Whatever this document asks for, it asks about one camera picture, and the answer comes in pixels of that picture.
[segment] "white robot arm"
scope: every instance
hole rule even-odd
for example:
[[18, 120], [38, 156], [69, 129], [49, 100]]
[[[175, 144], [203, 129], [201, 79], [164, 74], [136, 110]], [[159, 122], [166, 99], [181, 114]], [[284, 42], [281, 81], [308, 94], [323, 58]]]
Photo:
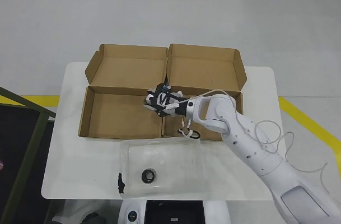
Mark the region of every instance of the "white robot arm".
[[[181, 92], [171, 94], [170, 87], [163, 85], [148, 93], [145, 107], [159, 116], [182, 115], [220, 133], [231, 151], [268, 187], [278, 212], [287, 223], [341, 223], [341, 205], [304, 179], [275, 152], [272, 144], [265, 144], [270, 142], [269, 138], [260, 128], [255, 132], [254, 122], [236, 111], [233, 98], [216, 94], [186, 99]], [[205, 119], [201, 119], [202, 109], [208, 103]]]

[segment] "gray floor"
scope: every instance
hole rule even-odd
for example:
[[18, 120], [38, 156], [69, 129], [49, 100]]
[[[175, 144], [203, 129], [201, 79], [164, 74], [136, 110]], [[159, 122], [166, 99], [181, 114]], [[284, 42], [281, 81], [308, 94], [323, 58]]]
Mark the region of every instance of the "gray floor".
[[[0, 85], [21, 95], [59, 95], [69, 62], [89, 61], [102, 43], [171, 43], [240, 50], [247, 66], [275, 71], [279, 96], [341, 141], [341, 0], [0, 1]], [[332, 150], [282, 113], [296, 133], [289, 159], [329, 166], [324, 182], [341, 202]], [[319, 184], [318, 174], [308, 177]], [[59, 217], [77, 223], [118, 201], [68, 201]], [[283, 222], [272, 202], [228, 202], [232, 223]]]

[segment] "cardboard box lid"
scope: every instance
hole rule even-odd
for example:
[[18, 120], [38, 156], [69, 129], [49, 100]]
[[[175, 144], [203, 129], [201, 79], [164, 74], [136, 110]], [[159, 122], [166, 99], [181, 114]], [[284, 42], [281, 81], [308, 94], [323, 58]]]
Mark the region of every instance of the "cardboard box lid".
[[172, 86], [238, 92], [247, 80], [238, 50], [183, 44], [170, 45], [167, 75]]
[[91, 86], [149, 89], [164, 81], [168, 48], [102, 44], [86, 68]]

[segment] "white table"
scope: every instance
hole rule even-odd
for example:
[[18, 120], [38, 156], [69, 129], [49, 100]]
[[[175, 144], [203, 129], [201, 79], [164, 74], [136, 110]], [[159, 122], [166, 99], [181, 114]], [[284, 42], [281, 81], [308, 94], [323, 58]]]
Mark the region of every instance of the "white table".
[[[118, 193], [119, 142], [77, 135], [88, 82], [88, 63], [66, 67], [57, 118], [49, 148], [42, 195], [50, 199], [122, 199]], [[245, 67], [244, 114], [255, 122], [273, 120], [282, 127], [274, 73], [268, 67]], [[261, 124], [276, 139], [274, 124]], [[285, 153], [281, 142], [279, 153]], [[202, 141], [208, 191], [147, 197], [172, 200], [272, 200], [262, 181], [222, 142]]]

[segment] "white cable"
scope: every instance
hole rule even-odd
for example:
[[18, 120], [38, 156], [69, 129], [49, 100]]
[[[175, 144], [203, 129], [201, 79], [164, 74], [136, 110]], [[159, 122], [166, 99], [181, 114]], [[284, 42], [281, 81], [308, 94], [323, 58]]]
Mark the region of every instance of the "white cable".
[[[287, 134], [292, 134], [292, 140], [291, 140], [291, 143], [289, 144], [289, 147], [286, 148], [286, 152], [285, 152], [284, 159], [285, 159], [285, 160], [286, 160], [294, 169], [296, 169], [297, 171], [300, 171], [300, 172], [312, 173], [312, 172], [321, 171], [321, 173], [320, 173], [321, 185], [322, 185], [322, 187], [329, 193], [329, 191], [328, 191], [327, 188], [325, 187], [325, 185], [324, 185], [324, 183], [323, 183], [323, 179], [322, 179], [323, 170], [325, 169], [326, 165], [328, 164], [327, 162], [322, 166], [322, 168], [319, 168], [319, 169], [316, 169], [316, 170], [311, 170], [311, 171], [301, 170], [301, 169], [298, 169], [298, 168], [296, 168], [295, 166], [293, 166], [293, 165], [289, 162], [289, 160], [287, 159], [287, 153], [288, 153], [288, 151], [291, 149], [291, 147], [293, 146], [293, 143], [294, 143], [294, 141], [295, 141], [295, 134], [294, 134], [293, 132], [286, 132], [285, 134], [281, 135], [282, 130], [281, 130], [281, 127], [279, 126], [279, 124], [277, 124], [276, 122], [274, 122], [274, 121], [272, 121], [272, 120], [262, 120], [262, 121], [258, 122], [258, 123], [255, 125], [254, 132], [255, 132], [256, 138], [252, 137], [252, 136], [250, 135], [250, 130], [247, 129], [247, 128], [245, 128], [245, 127], [241, 124], [241, 122], [239, 121], [239, 119], [238, 119], [238, 117], [237, 117], [236, 103], [232, 101], [233, 98], [232, 98], [227, 92], [225, 92], [224, 90], [211, 90], [211, 91], [208, 91], [208, 92], [206, 92], [206, 93], [204, 93], [204, 94], [201, 94], [201, 95], [199, 95], [199, 96], [195, 96], [195, 97], [192, 97], [192, 98], [189, 98], [189, 99], [186, 99], [186, 100], [183, 100], [183, 101], [174, 103], [174, 105], [175, 105], [175, 104], [181, 104], [182, 102], [187, 102], [187, 101], [189, 101], [189, 100], [194, 100], [194, 99], [196, 99], [196, 98], [198, 98], [198, 97], [205, 96], [205, 95], [210, 94], [210, 93], [212, 93], [212, 92], [223, 92], [225, 95], [227, 95], [227, 96], [230, 98], [230, 100], [231, 100], [231, 102], [232, 102], [232, 107], [235, 109], [235, 117], [236, 117], [236, 120], [237, 120], [237, 122], [239, 123], [239, 125], [242, 127], [242, 129], [244, 130], [244, 133], [245, 133], [245, 134], [247, 134], [248, 136], [250, 136], [253, 140], [257, 141], [259, 144], [272, 144], [272, 143], [277, 142], [276, 150], [275, 150], [274, 152], [270, 152], [270, 151], [265, 150], [265, 149], [263, 149], [263, 148], [261, 147], [263, 150], [267, 151], [268, 153], [271, 153], [271, 154], [277, 153], [277, 152], [278, 152], [278, 147], [279, 147], [280, 141], [281, 141]], [[262, 122], [271, 122], [271, 123], [275, 124], [275, 125], [278, 127], [278, 129], [279, 129], [279, 136], [276, 138], [276, 140], [271, 141], [271, 142], [261, 142], [261, 141], [259, 140], [258, 135], [257, 135], [257, 131], [256, 131], [256, 130], [257, 130], [258, 125], [259, 125], [260, 123], [262, 123]]]
[[185, 127], [184, 116], [181, 117], [181, 128], [179, 128], [177, 131], [181, 132], [181, 134], [185, 138], [190, 138], [193, 135], [193, 130], [190, 129], [190, 124], [191, 124], [191, 122], [189, 122], [189, 120], [188, 120], [188, 125], [186, 126], [186, 128], [189, 130], [189, 133], [185, 134], [185, 132], [183, 131], [183, 128]]

